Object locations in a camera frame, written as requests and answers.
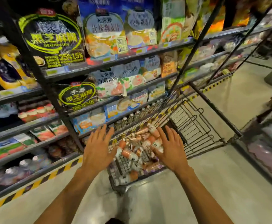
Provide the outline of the person's right hand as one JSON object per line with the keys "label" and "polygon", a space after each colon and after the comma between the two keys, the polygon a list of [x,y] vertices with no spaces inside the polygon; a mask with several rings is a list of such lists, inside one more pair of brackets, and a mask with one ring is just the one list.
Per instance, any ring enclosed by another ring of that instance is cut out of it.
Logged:
{"label": "person's right hand", "polygon": [[179,154],[180,135],[175,131],[175,145],[165,147],[165,141],[168,139],[167,133],[165,134],[161,127],[157,127],[157,130],[164,148],[164,158],[160,161],[175,174],[182,173],[182,171],[189,169],[190,166],[188,165],[186,155]]}

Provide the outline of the person's right forearm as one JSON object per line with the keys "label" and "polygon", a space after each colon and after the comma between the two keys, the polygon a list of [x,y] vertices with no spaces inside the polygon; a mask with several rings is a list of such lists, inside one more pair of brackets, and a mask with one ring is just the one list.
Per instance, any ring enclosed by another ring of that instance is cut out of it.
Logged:
{"label": "person's right forearm", "polygon": [[198,224],[234,224],[190,166],[173,170],[190,202]]}

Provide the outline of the pile of orange white bottles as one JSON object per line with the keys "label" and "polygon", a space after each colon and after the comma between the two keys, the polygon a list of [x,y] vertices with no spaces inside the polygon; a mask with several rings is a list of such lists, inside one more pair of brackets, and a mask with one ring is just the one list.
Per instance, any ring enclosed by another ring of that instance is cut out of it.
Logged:
{"label": "pile of orange white bottles", "polygon": [[152,151],[163,153],[163,142],[157,127],[147,123],[139,130],[124,136],[116,144],[117,154],[115,167],[112,173],[115,186],[126,186],[142,180],[165,168],[164,164]]}

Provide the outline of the row of small dark bottles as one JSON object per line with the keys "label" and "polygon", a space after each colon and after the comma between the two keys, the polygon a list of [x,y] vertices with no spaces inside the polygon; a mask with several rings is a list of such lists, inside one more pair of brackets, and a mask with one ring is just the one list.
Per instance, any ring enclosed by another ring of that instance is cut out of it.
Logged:
{"label": "row of small dark bottles", "polygon": [[118,120],[115,124],[113,124],[113,127],[115,131],[120,131],[127,126],[131,125],[134,122],[138,122],[138,120],[144,119],[148,115],[152,114],[156,109],[162,105],[162,102],[164,101],[163,98],[157,100],[156,102],[153,102],[150,105],[147,105],[146,107],[137,110],[134,113],[130,113],[128,116],[124,116],[122,119]]}

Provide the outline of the small black green food bag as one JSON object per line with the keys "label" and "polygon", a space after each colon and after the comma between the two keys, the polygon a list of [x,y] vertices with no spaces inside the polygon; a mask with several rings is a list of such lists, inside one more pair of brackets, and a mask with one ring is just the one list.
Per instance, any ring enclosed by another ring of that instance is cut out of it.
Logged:
{"label": "small black green food bag", "polygon": [[91,81],[55,84],[59,104],[68,112],[75,112],[98,101],[96,86]]}

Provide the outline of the long black metal shelving unit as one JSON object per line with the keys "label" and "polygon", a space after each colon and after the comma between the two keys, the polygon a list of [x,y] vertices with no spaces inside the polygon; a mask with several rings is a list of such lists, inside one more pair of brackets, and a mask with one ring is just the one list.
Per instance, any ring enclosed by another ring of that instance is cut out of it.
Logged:
{"label": "long black metal shelving unit", "polygon": [[[206,34],[223,2],[226,7],[230,7],[226,9],[224,26],[232,27],[219,33]],[[84,62],[52,69],[43,69],[37,65],[19,29],[18,20],[21,16],[33,13],[36,9],[42,7],[54,8],[55,10],[62,8],[68,15],[70,15],[72,10],[77,10],[77,22],[82,29],[84,39]],[[50,166],[1,191],[0,197],[6,196],[13,190],[19,189],[55,168],[61,167],[61,165],[65,164],[71,158],[82,154],[82,143],[85,142],[86,138],[96,128],[89,132],[78,134],[72,123],[73,118],[93,110],[100,109],[104,111],[104,105],[123,98],[129,99],[130,95],[144,89],[148,90],[148,87],[163,81],[166,84],[166,91],[163,96],[150,102],[147,101],[136,108],[130,108],[129,112],[120,114],[112,120],[106,119],[104,124],[109,129],[124,116],[128,116],[130,113],[134,113],[161,98],[164,101],[159,108],[164,109],[165,100],[167,99],[179,97],[180,94],[188,94],[192,89],[199,93],[198,87],[200,86],[197,85],[198,81],[205,79],[205,77],[209,78],[210,76],[210,79],[203,81],[203,85],[209,84],[224,64],[227,65],[238,61],[230,61],[236,51],[250,47],[250,45],[241,47],[249,36],[265,32],[272,28],[271,26],[259,28],[262,20],[272,13],[272,0],[219,0],[198,39],[190,37],[183,25],[181,41],[160,44],[159,39],[162,23],[160,12],[161,0],[154,0],[153,7],[155,28],[157,31],[157,45],[136,49],[128,48],[127,53],[118,55],[117,57],[110,56],[103,59],[92,59],[86,50],[83,23],[77,0],[0,0],[0,43],[9,42],[18,48],[24,62],[30,68],[38,83],[38,87],[34,89],[28,89],[26,86],[21,85],[16,89],[5,90],[0,86],[0,142],[22,133],[29,134],[38,141],[37,144],[0,159],[0,170],[17,166],[20,160],[31,159],[38,154],[47,154],[52,160]],[[160,76],[157,79],[135,87],[127,92],[126,97],[98,98],[98,101],[94,105],[75,112],[66,111],[58,102],[55,84],[85,81],[94,83],[94,79],[90,76],[91,72],[127,64],[154,55],[158,55],[162,61],[161,55],[163,53],[174,50],[178,52],[176,73],[168,75],[165,78]],[[51,103],[56,112],[48,117],[24,123],[17,115],[19,112],[18,108],[19,106],[33,103],[41,105]],[[46,141],[40,141],[30,132],[31,129],[39,126],[45,125],[48,127],[48,124],[55,120],[62,120],[68,132],[56,135],[54,138]]]}

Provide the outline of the row of red white-lidded jars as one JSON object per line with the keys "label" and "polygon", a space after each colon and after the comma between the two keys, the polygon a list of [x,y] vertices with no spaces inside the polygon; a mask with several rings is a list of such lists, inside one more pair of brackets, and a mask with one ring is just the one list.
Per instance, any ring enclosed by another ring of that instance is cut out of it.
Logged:
{"label": "row of red white-lidded jars", "polygon": [[48,117],[56,112],[51,103],[47,103],[45,105],[41,105],[39,103],[22,105],[19,106],[18,110],[19,112],[17,115],[24,123],[28,123],[42,117]]}

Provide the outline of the yellow black hazard tape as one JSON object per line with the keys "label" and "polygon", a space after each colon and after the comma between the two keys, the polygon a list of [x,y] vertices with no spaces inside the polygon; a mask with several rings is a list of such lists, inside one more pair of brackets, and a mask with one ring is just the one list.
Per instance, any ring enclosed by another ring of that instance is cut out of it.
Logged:
{"label": "yellow black hazard tape", "polygon": [[67,161],[65,164],[61,165],[61,167],[55,168],[54,170],[50,171],[47,174],[44,174],[43,176],[37,178],[36,180],[33,180],[29,182],[28,184],[20,187],[17,190],[13,190],[6,196],[1,196],[0,197],[0,207],[3,205],[11,202],[12,200],[15,200],[25,193],[38,188],[41,184],[54,179],[56,176],[58,176],[61,173],[64,173],[77,164],[82,163],[82,155],[76,156],[75,158],[71,158],[69,161]]}
{"label": "yellow black hazard tape", "polygon": [[[203,85],[201,87],[198,87],[198,90],[201,91],[201,93],[206,93],[208,92],[209,90],[213,89],[214,87],[218,86],[219,84],[227,81],[228,79],[232,78],[234,75],[234,72],[231,72],[229,74],[226,74],[226,75],[222,75],[220,77],[217,77],[216,79],[214,80],[211,80],[209,84],[207,85]],[[189,100],[193,100],[197,97],[199,97],[199,94],[192,89],[192,91],[190,93],[188,93],[186,95],[186,97],[189,99]]]}

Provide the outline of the low dark shelving unit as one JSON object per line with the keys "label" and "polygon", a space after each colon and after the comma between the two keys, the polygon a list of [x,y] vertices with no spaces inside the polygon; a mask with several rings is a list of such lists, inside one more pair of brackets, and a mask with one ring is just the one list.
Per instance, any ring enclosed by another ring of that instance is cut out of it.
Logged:
{"label": "low dark shelving unit", "polygon": [[252,118],[242,129],[242,136],[232,140],[232,145],[272,184],[272,173],[248,151],[248,144],[257,136],[264,136],[272,143],[272,97],[264,104],[264,108]]}

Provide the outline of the wrapped packs of clear bottles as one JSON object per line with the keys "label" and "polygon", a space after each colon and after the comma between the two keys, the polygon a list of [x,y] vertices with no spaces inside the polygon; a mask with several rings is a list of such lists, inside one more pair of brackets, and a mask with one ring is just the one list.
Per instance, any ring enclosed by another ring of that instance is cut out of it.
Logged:
{"label": "wrapped packs of clear bottles", "polygon": [[17,166],[0,170],[0,192],[52,164],[47,154],[22,159]]}

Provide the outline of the row of blue white packets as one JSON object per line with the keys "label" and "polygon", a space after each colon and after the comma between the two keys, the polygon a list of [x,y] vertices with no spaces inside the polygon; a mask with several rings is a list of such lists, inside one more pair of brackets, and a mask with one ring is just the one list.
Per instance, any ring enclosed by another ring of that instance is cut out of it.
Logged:
{"label": "row of blue white packets", "polygon": [[27,147],[37,144],[38,141],[35,137],[29,134],[19,134],[12,138],[6,139],[0,142],[0,159],[7,157],[8,155],[17,153],[26,149]]}

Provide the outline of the pile of purple packets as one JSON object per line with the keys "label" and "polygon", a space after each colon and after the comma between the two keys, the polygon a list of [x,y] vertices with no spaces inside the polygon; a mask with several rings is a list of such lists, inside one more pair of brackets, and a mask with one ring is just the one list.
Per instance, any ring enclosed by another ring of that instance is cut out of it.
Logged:
{"label": "pile of purple packets", "polygon": [[272,173],[272,143],[264,136],[257,136],[247,148]]}

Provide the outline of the blue white cereal bag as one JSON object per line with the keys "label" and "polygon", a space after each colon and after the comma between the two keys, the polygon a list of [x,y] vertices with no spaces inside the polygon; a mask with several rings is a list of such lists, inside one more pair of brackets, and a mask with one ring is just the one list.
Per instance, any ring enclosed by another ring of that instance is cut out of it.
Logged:
{"label": "blue white cereal bag", "polygon": [[157,45],[154,0],[121,0],[129,49]]}
{"label": "blue white cereal bag", "polygon": [[121,0],[77,0],[86,50],[92,59],[128,52]]}

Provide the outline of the green white food bag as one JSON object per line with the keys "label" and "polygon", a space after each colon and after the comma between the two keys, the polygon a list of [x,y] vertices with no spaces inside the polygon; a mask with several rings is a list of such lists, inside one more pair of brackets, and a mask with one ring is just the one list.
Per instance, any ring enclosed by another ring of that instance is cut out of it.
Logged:
{"label": "green white food bag", "polygon": [[185,10],[185,0],[161,0],[160,44],[181,41]]}

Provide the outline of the row of yellow orange bags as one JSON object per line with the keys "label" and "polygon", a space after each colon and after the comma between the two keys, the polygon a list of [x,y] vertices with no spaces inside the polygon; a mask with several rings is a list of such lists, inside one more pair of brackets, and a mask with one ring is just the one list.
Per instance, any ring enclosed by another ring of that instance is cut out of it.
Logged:
{"label": "row of yellow orange bags", "polygon": [[[184,29],[190,37],[198,39],[218,2],[219,0],[185,0]],[[232,27],[224,26],[226,21],[226,9],[229,8],[230,7],[226,7],[223,2],[206,34],[219,33]]]}

